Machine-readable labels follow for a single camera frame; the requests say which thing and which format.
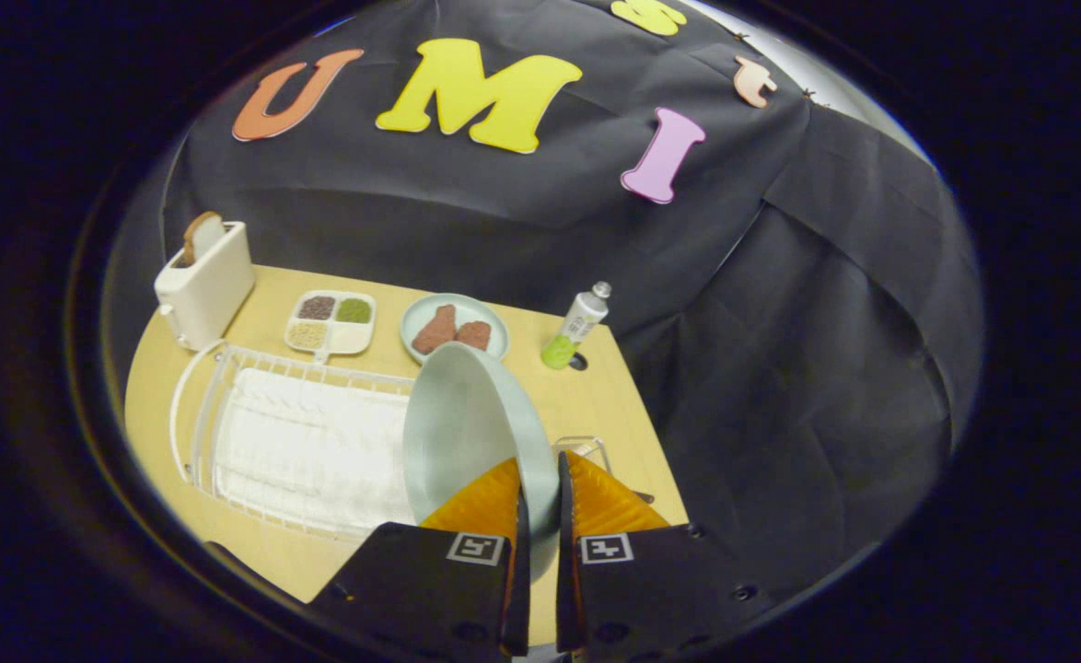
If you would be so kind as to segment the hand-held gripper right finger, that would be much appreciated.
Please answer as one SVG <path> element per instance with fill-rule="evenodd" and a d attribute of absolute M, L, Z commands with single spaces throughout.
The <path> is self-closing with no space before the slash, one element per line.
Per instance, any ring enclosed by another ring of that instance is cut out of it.
<path fill-rule="evenodd" d="M 688 659 L 771 612 L 699 523 L 672 525 L 595 462 L 559 453 L 556 644 L 574 659 Z"/>

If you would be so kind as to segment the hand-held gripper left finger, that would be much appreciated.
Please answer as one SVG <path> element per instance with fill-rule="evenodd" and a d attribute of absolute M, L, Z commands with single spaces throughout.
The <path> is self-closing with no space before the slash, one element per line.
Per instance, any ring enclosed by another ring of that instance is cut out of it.
<path fill-rule="evenodd" d="M 528 651 L 529 515 L 515 459 L 417 526 L 382 523 L 309 604 L 388 659 Z"/>

